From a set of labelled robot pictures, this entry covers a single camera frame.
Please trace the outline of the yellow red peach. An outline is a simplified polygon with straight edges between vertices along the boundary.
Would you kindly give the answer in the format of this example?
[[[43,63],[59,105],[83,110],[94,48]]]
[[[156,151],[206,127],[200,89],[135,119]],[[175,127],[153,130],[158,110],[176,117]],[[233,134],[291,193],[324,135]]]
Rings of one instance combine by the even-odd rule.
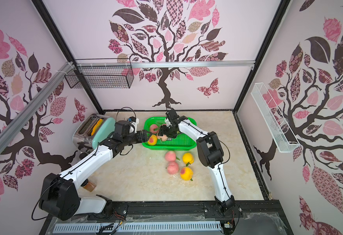
[[[182,170],[180,171],[180,177],[184,181],[192,181],[193,180],[193,174],[194,174],[193,170],[187,166],[182,168]]]
[[[148,145],[149,146],[155,146],[158,142],[158,138],[156,135],[151,135],[151,137],[148,140]]]

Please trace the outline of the pink peach front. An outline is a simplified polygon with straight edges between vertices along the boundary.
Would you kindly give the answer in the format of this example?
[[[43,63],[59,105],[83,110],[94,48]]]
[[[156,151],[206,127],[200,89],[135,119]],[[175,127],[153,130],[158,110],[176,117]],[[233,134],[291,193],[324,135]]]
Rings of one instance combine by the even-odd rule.
[[[149,130],[152,134],[156,135],[159,131],[159,126],[156,125],[156,124],[152,124],[150,127],[149,127]]]

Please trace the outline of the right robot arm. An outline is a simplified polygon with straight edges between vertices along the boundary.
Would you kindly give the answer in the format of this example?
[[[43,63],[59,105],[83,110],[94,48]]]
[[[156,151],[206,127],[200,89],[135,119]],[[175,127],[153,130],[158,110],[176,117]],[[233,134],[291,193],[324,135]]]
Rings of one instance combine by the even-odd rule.
[[[217,134],[202,130],[186,117],[173,121],[165,118],[165,123],[166,125],[160,128],[163,135],[176,138],[178,133],[182,133],[196,141],[199,160],[210,171],[218,209],[222,214],[231,211],[236,202],[224,173],[224,151]]]

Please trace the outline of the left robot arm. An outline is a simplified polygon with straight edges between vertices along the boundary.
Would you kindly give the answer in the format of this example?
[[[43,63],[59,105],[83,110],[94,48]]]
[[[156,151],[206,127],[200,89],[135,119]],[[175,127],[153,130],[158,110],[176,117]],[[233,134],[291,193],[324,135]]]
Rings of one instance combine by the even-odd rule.
[[[38,207],[63,221],[78,214],[102,213],[110,200],[103,196],[80,197],[78,188],[103,164],[120,155],[126,146],[146,143],[151,135],[147,130],[122,136],[110,134],[93,152],[69,169],[45,177]]]

